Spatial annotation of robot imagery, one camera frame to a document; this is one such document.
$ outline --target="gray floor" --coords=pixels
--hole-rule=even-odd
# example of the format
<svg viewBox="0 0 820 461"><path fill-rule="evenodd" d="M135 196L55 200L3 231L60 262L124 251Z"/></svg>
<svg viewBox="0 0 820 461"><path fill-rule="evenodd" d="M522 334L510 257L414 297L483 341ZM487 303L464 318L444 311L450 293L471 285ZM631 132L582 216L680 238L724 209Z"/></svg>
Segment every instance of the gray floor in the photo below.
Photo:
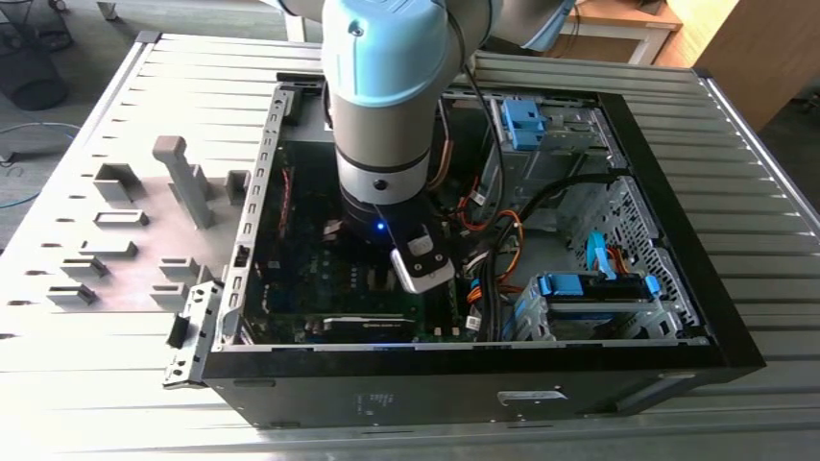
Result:
<svg viewBox="0 0 820 461"><path fill-rule="evenodd" d="M66 14L76 44L54 54L54 60L71 86L70 99L58 108L27 115L0 97L0 129L30 122L31 116L50 122L82 125L142 30L286 39L282 17L274 12L148 9L127 5L120 5L118 10L120 20L116 22L103 20L96 9L72 8ZM318 39L318 35L316 28L310 29L310 38ZM798 107L790 106L762 135L815 207L820 207L820 182L814 181L820 171L819 128L820 114L804 115ZM0 135L3 149L47 151L40 155L18 156L15 165L0 167L0 205L30 197L40 190L59 162L66 142L63 134L42 128ZM0 249L8 243L27 210L28 205L0 209Z"/></svg>

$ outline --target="motherboard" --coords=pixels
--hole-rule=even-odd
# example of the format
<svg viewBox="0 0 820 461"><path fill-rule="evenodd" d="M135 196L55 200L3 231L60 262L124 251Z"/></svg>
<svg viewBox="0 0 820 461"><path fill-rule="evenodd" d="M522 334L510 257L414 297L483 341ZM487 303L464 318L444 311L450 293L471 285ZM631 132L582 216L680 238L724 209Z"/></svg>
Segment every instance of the motherboard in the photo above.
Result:
<svg viewBox="0 0 820 461"><path fill-rule="evenodd" d="M263 302L246 314L255 342L407 343L468 340L456 282L416 295L398 280L390 248L346 231L336 170L302 156L276 178L279 222L258 264Z"/></svg>

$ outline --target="side panel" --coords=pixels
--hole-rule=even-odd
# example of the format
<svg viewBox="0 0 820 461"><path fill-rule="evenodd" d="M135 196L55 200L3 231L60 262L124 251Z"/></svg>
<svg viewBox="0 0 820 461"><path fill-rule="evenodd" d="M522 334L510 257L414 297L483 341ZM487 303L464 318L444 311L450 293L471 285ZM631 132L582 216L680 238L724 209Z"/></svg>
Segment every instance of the side panel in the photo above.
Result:
<svg viewBox="0 0 820 461"><path fill-rule="evenodd" d="M655 386L666 399L698 384L696 379L658 376L658 371L639 370L223 378L208 383L255 426L295 428L534 422L582 418L594 412L626 415L642 409L638 400L647 386Z"/></svg>

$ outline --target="sticker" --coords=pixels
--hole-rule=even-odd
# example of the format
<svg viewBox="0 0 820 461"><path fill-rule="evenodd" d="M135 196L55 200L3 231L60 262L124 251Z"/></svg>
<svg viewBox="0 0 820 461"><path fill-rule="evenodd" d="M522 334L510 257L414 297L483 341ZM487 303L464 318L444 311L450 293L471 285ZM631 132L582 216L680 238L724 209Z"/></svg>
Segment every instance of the sticker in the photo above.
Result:
<svg viewBox="0 0 820 461"><path fill-rule="evenodd" d="M471 192L471 199L479 206L484 206L484 202L487 202L487 197L479 194L476 191Z"/></svg>
<svg viewBox="0 0 820 461"><path fill-rule="evenodd" d="M475 316L468 316L467 318L467 324L464 325L464 327L467 329L471 329L474 331L479 331L479 329L482 328L482 319L479 317Z"/></svg>

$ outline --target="metal bracket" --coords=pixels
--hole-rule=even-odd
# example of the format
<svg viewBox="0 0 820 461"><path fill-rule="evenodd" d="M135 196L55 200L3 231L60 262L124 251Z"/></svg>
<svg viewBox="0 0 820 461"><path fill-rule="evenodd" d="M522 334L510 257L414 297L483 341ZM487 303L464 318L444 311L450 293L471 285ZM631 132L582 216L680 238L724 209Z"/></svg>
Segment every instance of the metal bracket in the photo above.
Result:
<svg viewBox="0 0 820 461"><path fill-rule="evenodd" d="M175 317L167 342L178 350L166 368L166 389L208 387L203 382L203 370L215 338L222 292L215 281L196 285L188 294L184 311Z"/></svg>

